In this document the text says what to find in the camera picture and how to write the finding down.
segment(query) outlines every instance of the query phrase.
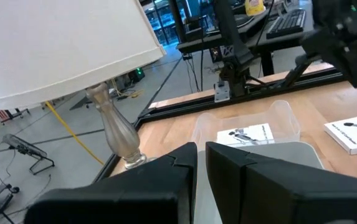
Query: wooden tabletop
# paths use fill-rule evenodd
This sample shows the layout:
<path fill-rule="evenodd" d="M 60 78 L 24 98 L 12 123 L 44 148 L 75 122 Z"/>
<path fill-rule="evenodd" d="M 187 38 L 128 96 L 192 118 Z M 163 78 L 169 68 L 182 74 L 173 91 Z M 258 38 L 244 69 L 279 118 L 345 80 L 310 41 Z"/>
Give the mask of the wooden tabletop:
<path fill-rule="evenodd" d="M 308 72 L 324 69 L 329 65 L 314 65 Z M 279 79 L 285 74 L 265 77 L 264 81 Z M 159 102 L 153 106 L 177 103 L 203 97 L 208 93 L 195 93 L 169 101 Z M 160 157 L 173 149 L 192 141 L 191 136 L 197 118 L 205 112 L 218 118 L 230 118 L 244 114 L 266 111 L 275 100 L 285 100 L 292 107 L 301 127 L 300 140 L 311 144 L 321 159 L 325 169 L 357 177 L 357 155 L 350 156 L 323 130 L 323 125 L 332 121 L 357 116 L 357 90 L 348 82 L 320 86 L 293 93 L 262 98 L 259 100 L 238 103 L 213 110 L 192 113 L 174 118 L 145 123 L 139 130 L 140 149 L 148 157 Z M 112 175 L 123 171 L 123 160 L 115 167 Z"/>

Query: lamp shade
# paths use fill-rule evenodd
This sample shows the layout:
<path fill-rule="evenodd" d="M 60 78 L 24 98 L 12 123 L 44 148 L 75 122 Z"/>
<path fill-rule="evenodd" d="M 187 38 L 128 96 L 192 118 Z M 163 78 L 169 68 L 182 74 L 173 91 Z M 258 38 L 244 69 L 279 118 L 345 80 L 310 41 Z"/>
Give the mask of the lamp shade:
<path fill-rule="evenodd" d="M 138 0 L 0 0 L 0 109 L 82 90 L 164 54 Z"/>

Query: wheel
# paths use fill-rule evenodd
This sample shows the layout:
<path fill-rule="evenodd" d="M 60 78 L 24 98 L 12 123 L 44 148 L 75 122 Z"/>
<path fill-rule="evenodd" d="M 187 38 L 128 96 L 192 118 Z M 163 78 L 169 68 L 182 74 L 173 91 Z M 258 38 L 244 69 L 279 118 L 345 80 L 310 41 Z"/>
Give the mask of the wheel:
<path fill-rule="evenodd" d="M 11 192 L 13 193 L 13 194 L 17 194 L 17 193 L 19 193 L 21 191 L 21 189 L 19 188 L 19 187 L 13 187 L 13 188 L 11 188 Z"/>

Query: black keyboard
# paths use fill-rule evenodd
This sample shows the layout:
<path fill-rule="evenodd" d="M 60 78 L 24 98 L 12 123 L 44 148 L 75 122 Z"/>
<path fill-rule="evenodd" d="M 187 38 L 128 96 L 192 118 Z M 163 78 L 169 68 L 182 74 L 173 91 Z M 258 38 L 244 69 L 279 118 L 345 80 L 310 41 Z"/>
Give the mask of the black keyboard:
<path fill-rule="evenodd" d="M 303 32 L 306 11 L 295 9 L 278 17 L 267 32 L 267 39 Z"/>

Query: gray floor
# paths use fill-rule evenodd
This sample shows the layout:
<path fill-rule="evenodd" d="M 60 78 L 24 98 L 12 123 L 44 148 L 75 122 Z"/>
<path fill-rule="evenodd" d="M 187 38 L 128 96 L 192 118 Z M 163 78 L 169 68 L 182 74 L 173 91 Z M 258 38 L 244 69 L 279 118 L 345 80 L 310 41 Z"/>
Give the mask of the gray floor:
<path fill-rule="evenodd" d="M 143 89 L 143 94 L 137 98 L 127 98 L 115 103 L 117 108 L 129 121 L 134 122 L 164 79 L 171 72 L 169 80 L 161 89 L 155 101 L 191 93 L 187 67 L 185 62 L 180 60 L 181 54 L 175 50 L 174 47 L 169 47 L 166 50 L 168 55 L 145 67 L 146 76 L 135 87 L 136 90 Z M 293 68 L 294 59 L 301 52 L 302 49 L 300 48 L 274 52 L 275 71 L 283 72 Z M 200 55 L 199 52 L 194 54 L 194 64 L 199 82 Z M 208 51 L 204 52 L 203 67 L 204 90 L 208 90 L 211 89 L 212 84 L 217 81 L 217 75 L 210 73 L 210 69 L 208 69 L 208 67 L 217 67 L 217 65 L 211 63 Z M 259 60 L 253 62 L 250 71 L 255 77 L 259 75 Z M 192 89 L 195 91 L 193 75 L 191 74 L 190 77 Z M 69 108 L 81 100 L 84 95 L 85 93 L 83 91 L 72 94 L 67 96 L 63 102 L 56 106 L 57 112 L 75 133 L 84 133 L 103 128 L 98 111 L 93 105 L 90 106 L 89 109 L 83 107 L 72 111 L 69 110 Z M 55 116 L 48 109 L 43 111 L 41 108 L 31 110 L 31 115 L 25 115 L 22 119 L 17 118 L 14 121 L 6 123 L 5 126 L 0 125 L 0 142 L 2 137 L 8 133 L 15 134 L 28 142 L 45 141 L 68 135 L 65 128 L 57 121 Z M 80 136 L 80 139 L 93 150 L 101 160 L 106 161 L 111 155 L 103 132 Z M 11 174 L 11 176 L 8 177 L 6 167 L 11 162 L 13 152 L 0 152 L 0 178 L 21 189 L 21 192 L 15 195 L 10 206 L 7 208 L 7 213 L 25 208 L 30 205 L 38 195 L 48 190 L 88 185 L 102 167 L 71 138 L 38 144 L 37 146 L 48 153 L 49 157 L 55 161 L 56 167 L 36 176 L 29 173 L 29 167 L 35 161 L 30 157 L 16 154 L 16 157 L 8 168 Z M 5 148 L 6 145 L 0 143 L 0 149 Z M 24 211 L 15 213 L 11 215 L 11 217 L 15 222 L 19 223 L 24 217 Z"/>

